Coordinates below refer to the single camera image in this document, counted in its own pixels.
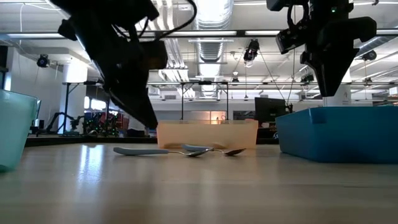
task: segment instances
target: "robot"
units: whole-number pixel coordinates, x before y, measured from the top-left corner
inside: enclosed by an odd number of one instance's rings
[[[193,0],[187,0],[193,7],[190,20],[173,30],[158,32],[150,42],[139,42],[142,32],[138,35],[135,28],[145,17],[147,25],[159,16],[150,0],[51,1],[70,15],[62,21],[58,33],[80,42],[103,77],[104,90],[114,104],[146,127],[156,128],[157,119],[146,92],[149,70],[166,67],[167,52],[161,38],[195,19]],[[304,9],[303,19],[297,24],[290,17],[294,5]],[[353,9],[349,0],[267,0],[267,7],[272,11],[289,8],[289,28],[278,34],[278,46],[284,54],[305,44],[301,63],[314,69],[322,96],[333,96],[340,85],[358,51],[353,48],[353,40],[364,42],[376,35],[376,22],[370,17],[348,18]]]

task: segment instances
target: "security camera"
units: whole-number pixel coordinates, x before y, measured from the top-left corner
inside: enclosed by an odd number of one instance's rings
[[[47,68],[50,66],[49,56],[45,54],[40,55],[40,58],[37,60],[37,66],[40,68]]]
[[[369,51],[368,53],[364,54],[362,56],[362,59],[367,61],[367,60],[374,60],[377,57],[377,53],[374,50]]]

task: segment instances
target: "blue plastic bin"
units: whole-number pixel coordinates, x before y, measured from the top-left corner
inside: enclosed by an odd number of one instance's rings
[[[312,108],[276,119],[280,150],[317,162],[398,164],[398,107]]]
[[[36,105],[34,97],[0,90],[0,172],[18,165]]]

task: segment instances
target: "fluorescent light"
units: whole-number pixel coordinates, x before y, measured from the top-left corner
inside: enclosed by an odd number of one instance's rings
[[[303,71],[304,69],[306,69],[307,67],[308,67],[308,65],[306,65],[306,66],[300,68],[300,70],[299,70],[298,72],[302,72],[302,71]]]
[[[248,30],[245,35],[277,35],[280,30]]]
[[[10,39],[64,39],[58,33],[0,33],[0,40]]]
[[[379,29],[377,35],[398,35],[398,29]]]
[[[40,4],[40,3],[45,3],[45,1],[40,1],[40,0],[24,0],[24,1],[13,1],[13,0],[0,0],[0,4],[24,4],[24,3],[34,3],[34,4]]]
[[[231,43],[234,42],[232,39],[190,39],[188,40],[188,43]]]
[[[234,83],[229,83],[230,85],[262,85],[262,82],[234,82]]]
[[[170,34],[170,36],[173,37],[188,37],[188,36],[219,36],[219,35],[223,35],[223,36],[235,36],[236,35],[236,31],[232,31],[232,30],[207,30],[207,31],[176,31],[172,34]]]
[[[179,85],[179,82],[149,82],[148,85]]]
[[[266,6],[266,2],[234,3],[234,6]]]

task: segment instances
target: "metal spoon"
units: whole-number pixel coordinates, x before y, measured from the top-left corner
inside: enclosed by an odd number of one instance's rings
[[[190,145],[186,145],[183,144],[182,147],[187,150],[188,152],[197,152],[197,151],[203,151],[208,149],[208,147],[203,147],[203,146],[190,146]],[[230,151],[223,151],[220,149],[213,149],[211,148],[211,151],[218,151],[218,152],[222,152],[224,155],[226,156],[235,156],[243,151],[245,151],[246,149],[232,149]]]
[[[196,157],[210,152],[212,148],[207,148],[201,151],[194,151],[191,153],[183,153],[177,151],[169,151],[166,149],[128,149],[122,147],[114,147],[113,151],[125,156],[144,156],[144,155],[156,155],[156,154],[168,154],[168,153],[178,153],[187,157]]]

